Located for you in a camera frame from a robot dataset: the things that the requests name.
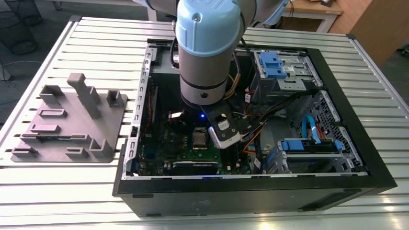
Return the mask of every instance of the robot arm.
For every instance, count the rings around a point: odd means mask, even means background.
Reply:
[[[232,52],[254,21],[276,24],[290,0],[134,0],[178,16],[182,94],[195,105],[223,99]]]

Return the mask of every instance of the green circuit board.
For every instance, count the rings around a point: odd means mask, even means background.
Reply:
[[[231,165],[223,164],[223,151],[214,145],[212,139],[207,140],[207,149],[194,149],[192,130],[176,133],[166,122],[158,127],[158,140],[145,145],[143,154],[146,155],[146,175],[167,175],[167,165],[174,162],[216,162],[219,173],[247,174],[250,173],[248,159],[234,162]]]

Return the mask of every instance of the worktable surface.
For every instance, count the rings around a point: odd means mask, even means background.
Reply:
[[[19,144],[42,103],[46,84],[87,76],[99,92],[122,90],[130,100],[117,149],[130,133],[147,39],[174,39],[170,23],[101,18],[70,22],[0,131],[0,228],[35,229],[408,229],[409,111],[360,44],[347,36],[250,29],[250,44],[319,48],[367,128],[399,187],[326,211],[141,219],[113,197],[119,153],[113,163],[14,163]]]

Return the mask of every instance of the trash can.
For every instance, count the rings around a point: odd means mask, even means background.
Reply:
[[[29,54],[38,48],[33,32],[13,11],[0,12],[0,41],[17,54]]]
[[[29,26],[38,25],[43,18],[34,0],[5,0],[23,23]]]

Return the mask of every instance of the motherboard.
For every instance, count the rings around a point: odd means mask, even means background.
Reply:
[[[215,148],[206,127],[161,122],[143,140],[134,170],[145,176],[251,174],[239,146]]]

